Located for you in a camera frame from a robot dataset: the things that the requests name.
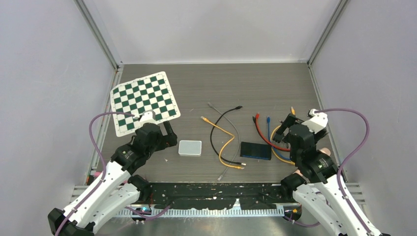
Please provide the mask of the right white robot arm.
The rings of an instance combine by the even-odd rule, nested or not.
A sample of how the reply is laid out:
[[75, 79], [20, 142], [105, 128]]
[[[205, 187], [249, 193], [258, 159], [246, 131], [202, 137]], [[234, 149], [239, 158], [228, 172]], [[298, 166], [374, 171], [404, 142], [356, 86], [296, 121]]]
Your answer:
[[273, 137], [289, 144], [290, 160], [298, 169], [281, 180], [280, 196], [299, 203], [334, 236], [382, 236], [349, 192], [341, 168], [317, 149], [317, 142], [326, 135], [326, 112], [311, 109], [308, 117], [302, 121], [289, 113]]

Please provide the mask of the green white chessboard mat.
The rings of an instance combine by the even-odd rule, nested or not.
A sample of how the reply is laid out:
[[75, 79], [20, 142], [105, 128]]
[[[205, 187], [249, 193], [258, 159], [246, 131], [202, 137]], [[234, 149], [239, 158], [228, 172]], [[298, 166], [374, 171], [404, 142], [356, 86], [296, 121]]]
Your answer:
[[113, 112], [142, 115], [153, 111], [157, 124], [180, 117], [166, 72], [161, 71], [121, 83], [110, 91]]

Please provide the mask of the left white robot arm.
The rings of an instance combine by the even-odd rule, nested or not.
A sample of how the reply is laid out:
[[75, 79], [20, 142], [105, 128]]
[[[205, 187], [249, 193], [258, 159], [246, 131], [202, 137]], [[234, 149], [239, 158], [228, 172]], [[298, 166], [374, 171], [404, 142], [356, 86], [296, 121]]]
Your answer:
[[55, 236], [93, 236], [125, 207], [146, 203], [151, 196], [150, 183], [134, 174], [156, 151], [174, 147], [178, 137], [169, 121], [162, 134], [154, 112], [132, 114], [139, 122], [131, 141], [118, 147], [101, 174], [64, 209], [48, 214], [51, 233]]

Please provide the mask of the black network switch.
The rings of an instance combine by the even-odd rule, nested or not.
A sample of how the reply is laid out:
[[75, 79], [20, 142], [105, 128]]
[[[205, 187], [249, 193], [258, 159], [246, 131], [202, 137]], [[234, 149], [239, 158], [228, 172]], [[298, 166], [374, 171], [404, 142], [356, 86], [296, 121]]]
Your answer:
[[259, 160], [271, 160], [271, 148], [268, 144], [241, 142], [240, 156]]

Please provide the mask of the white router box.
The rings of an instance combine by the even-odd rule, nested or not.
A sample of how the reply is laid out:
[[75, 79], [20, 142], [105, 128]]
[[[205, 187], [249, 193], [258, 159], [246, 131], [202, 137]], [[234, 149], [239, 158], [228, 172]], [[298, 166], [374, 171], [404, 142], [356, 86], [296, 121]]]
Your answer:
[[179, 142], [178, 154], [180, 156], [201, 156], [202, 141], [181, 140]]

